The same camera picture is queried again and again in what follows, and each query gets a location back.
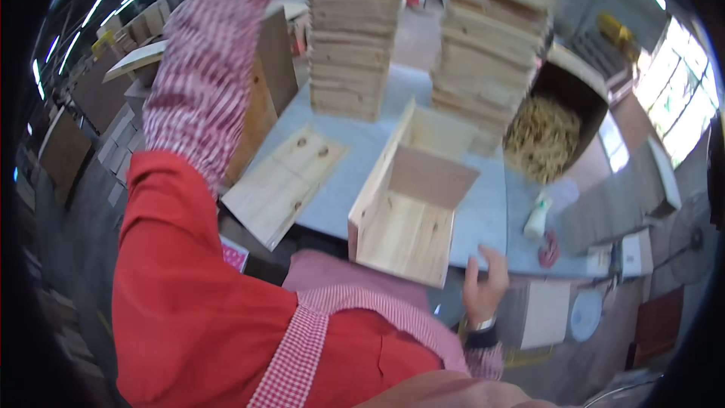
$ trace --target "black wristband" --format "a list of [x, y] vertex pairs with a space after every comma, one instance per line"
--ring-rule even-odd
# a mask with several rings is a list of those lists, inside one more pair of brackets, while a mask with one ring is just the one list
[[498, 334], [496, 334], [496, 324], [485, 331], [472, 331], [468, 333], [466, 339], [467, 349], [487, 349], [496, 346], [498, 343]]

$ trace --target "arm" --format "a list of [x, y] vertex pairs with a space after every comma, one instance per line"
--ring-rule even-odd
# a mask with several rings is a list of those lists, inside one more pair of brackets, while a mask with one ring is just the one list
[[[469, 257], [466, 279], [463, 282], [463, 305], [466, 307], [468, 324], [474, 327], [494, 317], [509, 284], [506, 257], [483, 246], [478, 247], [478, 253], [489, 264], [488, 280], [478, 281], [478, 260], [476, 257]], [[470, 332], [464, 354], [472, 376], [489, 380], [501, 379], [503, 349], [498, 341], [495, 323], [484, 331]]]
[[239, 141], [268, 1], [186, 0], [165, 29], [114, 271], [117, 386], [132, 404], [245, 397], [295, 311], [294, 294], [222, 260], [210, 195]]

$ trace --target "apron strap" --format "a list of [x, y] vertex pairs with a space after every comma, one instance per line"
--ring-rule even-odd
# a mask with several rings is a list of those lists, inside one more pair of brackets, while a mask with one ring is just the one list
[[325, 344], [329, 317], [297, 306], [247, 408], [301, 408], [307, 401]]

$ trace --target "wristwatch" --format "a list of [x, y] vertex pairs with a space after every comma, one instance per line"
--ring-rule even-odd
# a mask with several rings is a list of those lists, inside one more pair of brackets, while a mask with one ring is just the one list
[[467, 327], [468, 327], [468, 331], [470, 331], [470, 332], [485, 332], [485, 331], [488, 331], [491, 328], [493, 328], [495, 323], [496, 323], [496, 314], [494, 314], [493, 317], [486, 320], [485, 322], [480, 322], [480, 323], [476, 323], [476, 324], [469, 322], [467, 324]]

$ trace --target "red shirt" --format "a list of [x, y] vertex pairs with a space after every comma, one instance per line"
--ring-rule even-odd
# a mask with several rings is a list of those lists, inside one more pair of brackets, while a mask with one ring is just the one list
[[[132, 404], [243, 406], [296, 308], [296, 295], [222, 260], [204, 178], [166, 151], [137, 153], [114, 274], [117, 386]], [[374, 312], [332, 315], [308, 406], [354, 406], [441, 368]]]

